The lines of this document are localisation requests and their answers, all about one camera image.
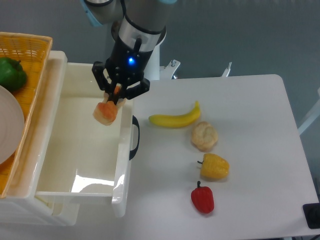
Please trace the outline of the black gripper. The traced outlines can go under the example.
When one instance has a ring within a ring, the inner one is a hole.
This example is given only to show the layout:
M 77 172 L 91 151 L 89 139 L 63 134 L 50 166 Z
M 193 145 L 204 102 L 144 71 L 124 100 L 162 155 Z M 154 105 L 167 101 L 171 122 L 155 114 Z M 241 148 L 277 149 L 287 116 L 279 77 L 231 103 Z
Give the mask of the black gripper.
M 118 39 L 105 63 L 100 61 L 93 63 L 91 71 L 99 89 L 108 94 L 108 101 L 116 105 L 119 100 L 132 100 L 150 90 L 151 83 L 144 78 L 144 71 L 152 53 L 130 48 Z M 104 75 L 105 69 L 111 83 Z M 115 93 L 115 83 L 121 84 L 117 93 Z

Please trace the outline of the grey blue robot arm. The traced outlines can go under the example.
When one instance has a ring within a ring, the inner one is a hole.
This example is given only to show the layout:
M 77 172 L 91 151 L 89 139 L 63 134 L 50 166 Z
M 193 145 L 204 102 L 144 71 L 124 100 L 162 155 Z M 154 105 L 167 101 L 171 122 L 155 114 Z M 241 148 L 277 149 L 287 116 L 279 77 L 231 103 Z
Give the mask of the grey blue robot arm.
M 131 100 L 150 89 L 145 69 L 166 33 L 174 0 L 83 0 L 81 5 L 95 27 L 107 23 L 119 26 L 114 47 L 105 62 L 96 61 L 92 73 L 100 90 L 114 104 Z

